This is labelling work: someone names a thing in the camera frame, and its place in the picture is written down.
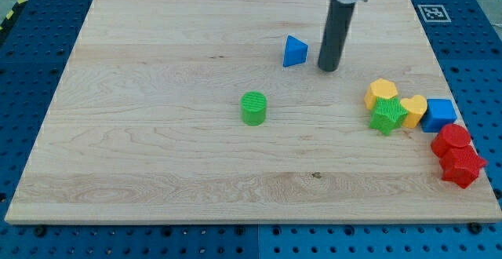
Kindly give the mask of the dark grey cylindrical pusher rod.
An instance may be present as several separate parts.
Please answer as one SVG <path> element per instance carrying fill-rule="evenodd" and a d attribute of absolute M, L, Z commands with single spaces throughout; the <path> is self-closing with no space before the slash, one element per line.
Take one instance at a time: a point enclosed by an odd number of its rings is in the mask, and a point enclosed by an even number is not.
<path fill-rule="evenodd" d="M 353 2 L 330 0 L 318 55 L 318 67 L 323 71 L 335 71 L 339 66 L 354 8 Z"/>

